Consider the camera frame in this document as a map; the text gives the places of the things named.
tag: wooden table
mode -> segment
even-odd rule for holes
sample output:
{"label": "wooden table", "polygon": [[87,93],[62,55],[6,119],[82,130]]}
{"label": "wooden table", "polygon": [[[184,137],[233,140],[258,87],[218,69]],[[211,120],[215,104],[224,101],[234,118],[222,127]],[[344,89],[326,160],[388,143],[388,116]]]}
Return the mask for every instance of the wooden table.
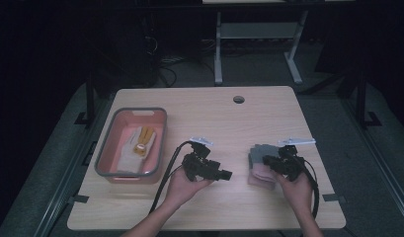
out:
{"label": "wooden table", "polygon": [[[245,102],[234,103],[235,96],[243,97]],[[168,113],[163,169],[177,146],[191,136],[204,136],[214,142],[209,147],[211,152],[207,159],[220,162],[220,170],[233,172],[230,181],[213,183],[183,205],[167,221],[164,230],[299,228],[280,187],[271,192],[247,184],[248,153],[255,144],[277,145],[279,140],[289,137],[312,137],[289,87],[120,90],[79,191],[80,196],[89,199],[86,203],[75,202],[67,223],[69,228],[128,229],[150,209],[159,182],[154,185],[115,185],[94,169],[102,137],[114,112],[123,107],[161,107]],[[298,155],[308,160],[316,171],[320,189],[319,226],[324,229],[344,227],[346,219],[339,203],[322,198],[322,195],[334,191],[315,144],[298,145],[297,149]],[[185,146],[175,166],[181,164],[184,155],[191,151],[190,146]]]}

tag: dark floor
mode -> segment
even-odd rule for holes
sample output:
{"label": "dark floor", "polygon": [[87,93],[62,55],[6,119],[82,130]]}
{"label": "dark floor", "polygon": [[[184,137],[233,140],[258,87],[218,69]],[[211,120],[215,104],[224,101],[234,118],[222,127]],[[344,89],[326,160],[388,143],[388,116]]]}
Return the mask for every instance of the dark floor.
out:
{"label": "dark floor", "polygon": [[[0,225],[12,206],[0,236],[35,235],[46,209],[52,200],[57,199],[55,190],[65,175],[70,158],[78,153],[83,155],[85,148],[78,147],[79,144],[88,147],[87,142],[98,138],[101,120],[110,107],[111,100],[107,99],[110,93],[101,93],[107,98],[97,100],[100,123],[95,122],[91,131],[84,125],[72,125],[78,114],[86,110],[83,84],[93,71],[90,65],[92,69],[93,63],[107,62],[83,56],[95,49],[92,46],[90,49],[89,42],[82,38],[82,27],[90,16],[78,12],[77,5],[66,3],[0,2],[0,22],[3,23],[0,24]],[[366,136],[371,136],[404,191],[404,37],[401,38],[404,36],[404,16],[396,11],[397,8],[387,10],[388,14],[366,12],[378,21],[385,20],[384,25],[379,26],[389,29],[392,36],[387,39],[377,36],[376,42],[364,44],[370,48],[379,46],[379,50],[370,54],[375,65],[372,73],[365,75],[373,85],[367,91],[366,110],[376,112],[382,126],[369,127],[366,135],[362,135],[355,120],[350,118],[349,109],[350,105],[355,106],[355,94],[348,100],[337,96],[342,82],[349,82],[343,80],[346,78],[311,96],[298,97],[312,134],[325,141],[318,143],[318,149],[336,193],[347,200],[342,203],[348,219],[347,227],[357,236],[404,236],[404,218],[397,200],[391,196],[392,191],[386,185],[377,160],[374,160],[374,152],[369,151],[364,141]],[[282,52],[290,46],[290,41],[248,40],[225,43],[223,86],[288,85],[301,92],[331,76],[331,70],[315,71],[323,48],[323,44],[316,41],[324,41],[322,31],[307,29],[307,38],[302,39],[302,47],[296,56],[304,78],[302,85],[295,85],[290,80],[283,62]],[[214,86],[211,51],[183,53],[168,39],[164,43],[161,54],[164,59],[179,56],[197,56],[198,59],[163,64],[167,69],[160,71],[168,85],[172,85],[175,73],[177,81],[173,87]],[[205,43],[199,48],[206,48],[209,41]],[[323,58],[337,52],[324,49]],[[107,70],[110,75],[114,70],[113,77],[117,78],[118,66],[113,68],[112,65]],[[159,79],[153,86],[165,87],[166,84]],[[66,191],[68,194],[79,187],[86,169],[74,167],[75,175]],[[119,234],[67,230],[65,223],[70,207],[63,209],[52,236]],[[275,232],[255,234],[279,236]],[[291,236],[298,232],[285,234]],[[254,233],[223,232],[220,236],[236,235],[254,236]],[[329,231],[327,235],[352,236],[346,230]]]}

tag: dark background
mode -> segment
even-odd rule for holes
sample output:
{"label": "dark background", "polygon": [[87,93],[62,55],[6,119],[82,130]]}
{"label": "dark background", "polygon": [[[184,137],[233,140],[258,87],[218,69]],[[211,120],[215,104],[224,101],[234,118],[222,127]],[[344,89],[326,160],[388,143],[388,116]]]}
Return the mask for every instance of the dark background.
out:
{"label": "dark background", "polygon": [[[144,36],[192,57],[200,39],[214,39],[214,12],[158,12],[142,28],[141,15],[84,10],[99,3],[0,1],[0,224],[87,77],[101,97],[150,87],[161,55],[147,56]],[[317,70],[364,62],[360,71],[404,125],[404,3],[314,8],[302,40],[312,39],[326,43]]]}

